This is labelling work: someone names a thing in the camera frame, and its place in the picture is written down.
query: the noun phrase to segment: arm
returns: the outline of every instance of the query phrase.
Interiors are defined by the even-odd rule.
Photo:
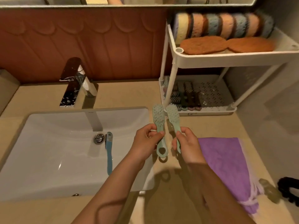
[[[122,5],[121,0],[107,0],[109,5]]]
[[[200,186],[215,223],[254,224],[246,211],[237,203],[221,179],[208,166],[201,152],[197,137],[187,127],[181,127],[176,136],[181,144],[181,154],[195,181]],[[176,138],[172,141],[177,149]]]
[[[105,183],[75,218],[72,224],[113,224],[121,212],[132,184],[152,154],[156,144],[163,138],[155,124],[148,124],[136,132],[133,145],[125,158],[117,165]]]

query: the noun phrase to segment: person's left hand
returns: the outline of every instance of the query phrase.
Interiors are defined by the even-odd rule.
[[[143,128],[136,132],[132,147],[128,153],[134,160],[140,161],[140,164],[144,165],[145,160],[149,158],[152,152],[155,150],[158,142],[164,137],[165,132],[151,131],[156,130],[155,124],[147,124]]]

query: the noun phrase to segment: mirror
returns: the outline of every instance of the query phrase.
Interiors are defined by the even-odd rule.
[[[252,6],[256,0],[0,0],[1,7],[110,6]]]

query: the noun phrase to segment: black scrunchie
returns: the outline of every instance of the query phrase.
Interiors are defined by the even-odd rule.
[[[290,192],[290,188],[299,189],[299,180],[295,178],[284,177],[279,179],[278,190],[282,193],[284,198],[288,198],[289,202],[295,203],[299,207],[299,197]]]

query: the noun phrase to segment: purple towel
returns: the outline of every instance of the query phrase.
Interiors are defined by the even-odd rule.
[[[202,153],[211,169],[223,181],[249,214],[259,208],[256,197],[264,193],[250,173],[238,138],[199,138]]]

